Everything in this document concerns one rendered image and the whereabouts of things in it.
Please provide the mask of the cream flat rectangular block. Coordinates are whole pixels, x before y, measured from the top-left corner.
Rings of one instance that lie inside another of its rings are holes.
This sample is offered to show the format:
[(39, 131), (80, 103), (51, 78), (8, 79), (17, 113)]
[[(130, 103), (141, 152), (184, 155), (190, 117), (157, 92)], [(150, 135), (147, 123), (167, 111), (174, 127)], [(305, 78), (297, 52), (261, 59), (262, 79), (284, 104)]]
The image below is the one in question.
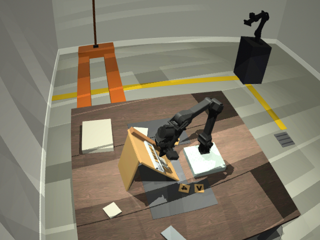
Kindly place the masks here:
[(114, 151), (111, 119), (83, 121), (81, 144), (82, 154)]

